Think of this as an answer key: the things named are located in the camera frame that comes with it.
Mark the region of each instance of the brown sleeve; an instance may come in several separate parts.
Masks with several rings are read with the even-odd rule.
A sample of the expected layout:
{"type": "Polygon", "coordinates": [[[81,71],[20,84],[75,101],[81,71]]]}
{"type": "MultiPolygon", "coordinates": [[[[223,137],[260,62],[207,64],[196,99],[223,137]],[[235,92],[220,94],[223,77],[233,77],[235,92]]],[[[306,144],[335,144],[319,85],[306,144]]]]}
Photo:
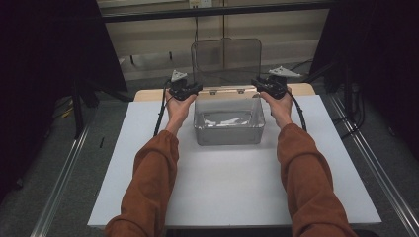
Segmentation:
{"type": "Polygon", "coordinates": [[[277,155],[293,236],[357,236],[333,193],[329,165],[310,135],[295,124],[287,125],[279,135],[277,155]]]}
{"type": "Polygon", "coordinates": [[[161,235],[176,179],[178,144],[176,136],[163,130],[136,153],[121,214],[107,224],[107,236],[161,235]]]}

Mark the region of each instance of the dark background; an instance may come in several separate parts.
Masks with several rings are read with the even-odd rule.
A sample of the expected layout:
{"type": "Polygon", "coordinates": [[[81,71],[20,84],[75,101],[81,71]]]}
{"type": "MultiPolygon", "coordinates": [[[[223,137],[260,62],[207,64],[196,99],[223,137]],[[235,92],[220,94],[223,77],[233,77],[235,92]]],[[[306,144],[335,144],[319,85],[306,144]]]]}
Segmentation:
{"type": "Polygon", "coordinates": [[[55,101],[72,94],[75,80],[117,91],[126,84],[95,0],[1,1],[0,29],[2,199],[34,159],[55,101]]]}
{"type": "Polygon", "coordinates": [[[325,79],[334,91],[344,82],[347,65],[352,81],[418,159],[419,3],[342,2],[329,12],[310,73],[337,61],[340,66],[325,79]]]}

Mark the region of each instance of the metal rail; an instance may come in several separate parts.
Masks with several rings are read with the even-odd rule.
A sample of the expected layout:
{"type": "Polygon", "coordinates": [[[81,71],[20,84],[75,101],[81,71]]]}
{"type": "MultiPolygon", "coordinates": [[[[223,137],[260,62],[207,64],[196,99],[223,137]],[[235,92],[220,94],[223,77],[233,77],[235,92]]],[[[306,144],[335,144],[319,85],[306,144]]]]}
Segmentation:
{"type": "Polygon", "coordinates": [[[198,9],[181,9],[145,13],[106,14],[102,16],[105,23],[133,22],[175,18],[193,18],[222,15],[238,15],[251,13],[289,12],[302,10],[330,9],[342,4],[339,0],[324,0],[314,2],[266,4],[260,6],[213,7],[198,9]]]}
{"type": "Polygon", "coordinates": [[[97,109],[95,109],[94,114],[91,116],[89,122],[85,125],[79,137],[74,140],[73,146],[71,147],[65,164],[61,170],[61,173],[59,174],[51,194],[49,195],[48,201],[43,208],[41,216],[35,225],[31,237],[44,237],[48,233],[49,227],[61,202],[62,195],[65,191],[65,188],[67,187],[68,180],[70,179],[71,173],[73,172],[77,158],[81,152],[87,134],[89,133],[90,125],[95,118],[96,111],[97,109]]]}
{"type": "MultiPolygon", "coordinates": [[[[342,102],[334,96],[330,96],[329,99],[339,116],[344,118],[345,113],[342,102]]],[[[354,130],[354,125],[352,123],[347,119],[344,119],[344,122],[348,131],[354,130]]],[[[409,235],[411,237],[419,237],[419,222],[415,213],[395,187],[361,132],[356,131],[352,133],[351,136],[409,235]]]]}

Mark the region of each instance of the clear lid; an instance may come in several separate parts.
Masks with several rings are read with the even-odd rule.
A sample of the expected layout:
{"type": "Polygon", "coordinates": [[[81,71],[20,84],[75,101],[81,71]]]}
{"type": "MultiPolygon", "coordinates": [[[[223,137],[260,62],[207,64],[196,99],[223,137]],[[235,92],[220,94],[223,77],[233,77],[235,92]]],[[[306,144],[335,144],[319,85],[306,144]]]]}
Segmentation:
{"type": "Polygon", "coordinates": [[[194,81],[204,87],[250,85],[260,75],[261,49],[258,39],[197,41],[191,48],[194,81]]]}

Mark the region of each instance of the white table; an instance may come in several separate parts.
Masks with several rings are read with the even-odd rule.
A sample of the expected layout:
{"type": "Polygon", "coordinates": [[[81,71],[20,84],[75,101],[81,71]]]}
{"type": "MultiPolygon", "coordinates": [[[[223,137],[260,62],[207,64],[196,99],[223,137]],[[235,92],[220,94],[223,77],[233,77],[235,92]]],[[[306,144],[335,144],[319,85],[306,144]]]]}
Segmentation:
{"type": "MultiPolygon", "coordinates": [[[[379,223],[380,218],[335,127],[318,96],[296,97],[308,132],[326,157],[335,193],[350,223],[379,223]]],[[[120,213],[122,197],[132,175],[133,158],[154,131],[160,103],[133,102],[110,162],[88,225],[104,228],[120,213]]],[[[178,133],[180,160],[171,196],[168,228],[225,228],[291,225],[287,196],[277,161],[279,129],[262,100],[266,126],[260,144],[200,146],[193,128],[194,105],[178,133]]],[[[299,123],[293,108],[293,120],[299,123]]],[[[167,122],[167,113],[162,121],[167,122]]]]}

